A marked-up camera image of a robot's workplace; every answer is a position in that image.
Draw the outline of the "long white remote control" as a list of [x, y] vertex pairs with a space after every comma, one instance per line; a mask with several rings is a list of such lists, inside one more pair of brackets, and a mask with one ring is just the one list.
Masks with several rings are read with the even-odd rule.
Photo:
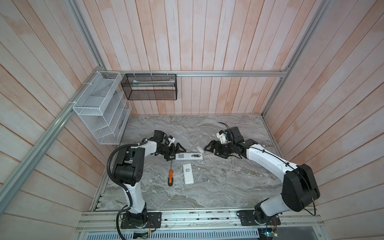
[[203, 155], [201, 153], [178, 153], [176, 154], [177, 161], [201, 161]]

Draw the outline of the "white battery compartment cover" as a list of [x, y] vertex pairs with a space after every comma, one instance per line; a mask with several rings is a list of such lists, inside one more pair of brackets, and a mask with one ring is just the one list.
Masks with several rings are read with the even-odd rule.
[[200, 153], [204, 153], [204, 150], [200, 147], [200, 146], [197, 146], [197, 149], [198, 149], [198, 151], [200, 152]]

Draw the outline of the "orange handled screwdriver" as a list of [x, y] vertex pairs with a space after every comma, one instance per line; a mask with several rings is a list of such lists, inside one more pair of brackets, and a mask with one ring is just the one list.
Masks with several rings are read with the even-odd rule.
[[169, 177], [168, 177], [168, 186], [173, 186], [174, 183], [174, 172], [173, 172], [173, 167], [172, 167], [172, 161], [171, 161], [171, 167], [169, 171]]

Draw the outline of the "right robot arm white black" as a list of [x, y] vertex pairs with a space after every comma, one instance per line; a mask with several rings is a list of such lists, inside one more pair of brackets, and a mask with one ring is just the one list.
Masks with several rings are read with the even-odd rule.
[[261, 165], [283, 182], [282, 192], [255, 206], [253, 216], [258, 225], [267, 225], [275, 215], [289, 210], [300, 212], [315, 204], [320, 197], [313, 170], [306, 164], [297, 165], [266, 150], [258, 142], [245, 140], [237, 127], [217, 133], [204, 150], [218, 157], [244, 157]]

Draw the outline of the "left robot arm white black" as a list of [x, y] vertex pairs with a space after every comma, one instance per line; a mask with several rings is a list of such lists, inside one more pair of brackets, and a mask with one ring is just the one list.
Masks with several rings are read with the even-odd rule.
[[149, 139], [143, 139], [136, 144], [126, 144], [118, 147], [110, 155], [108, 163], [116, 156], [113, 169], [109, 170], [109, 178], [120, 186], [127, 201], [123, 214], [127, 219], [138, 225], [147, 222], [147, 205], [142, 197], [140, 181], [144, 173], [145, 157], [162, 155], [166, 161], [176, 158], [178, 153], [185, 153], [181, 144], [175, 143], [175, 138], [162, 131], [155, 130]]

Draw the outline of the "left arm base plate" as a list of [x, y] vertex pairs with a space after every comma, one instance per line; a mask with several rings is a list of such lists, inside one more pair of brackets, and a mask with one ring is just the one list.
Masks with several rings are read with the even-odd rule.
[[142, 214], [132, 214], [127, 212], [123, 214], [123, 220], [120, 223], [120, 227], [121, 229], [158, 229], [161, 227], [161, 223], [162, 212], [143, 212]]

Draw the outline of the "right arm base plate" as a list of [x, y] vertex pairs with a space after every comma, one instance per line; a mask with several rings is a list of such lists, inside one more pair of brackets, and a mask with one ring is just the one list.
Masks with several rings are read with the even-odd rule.
[[237, 211], [237, 216], [240, 218], [242, 226], [281, 225], [278, 215], [268, 217], [259, 210], [240, 210]]

